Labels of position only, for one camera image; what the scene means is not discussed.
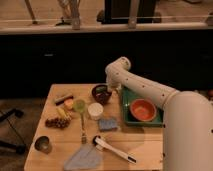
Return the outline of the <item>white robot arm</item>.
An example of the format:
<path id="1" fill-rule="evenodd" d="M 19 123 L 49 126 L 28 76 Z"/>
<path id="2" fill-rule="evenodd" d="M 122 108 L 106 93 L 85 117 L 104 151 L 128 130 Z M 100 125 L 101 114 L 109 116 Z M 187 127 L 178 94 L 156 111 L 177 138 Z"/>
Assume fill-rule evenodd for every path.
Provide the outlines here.
<path id="1" fill-rule="evenodd" d="M 164 112 L 163 171 L 213 171 L 213 105 L 194 91 L 179 91 L 132 74 L 120 57 L 105 68 L 112 91 L 123 85 Z"/>

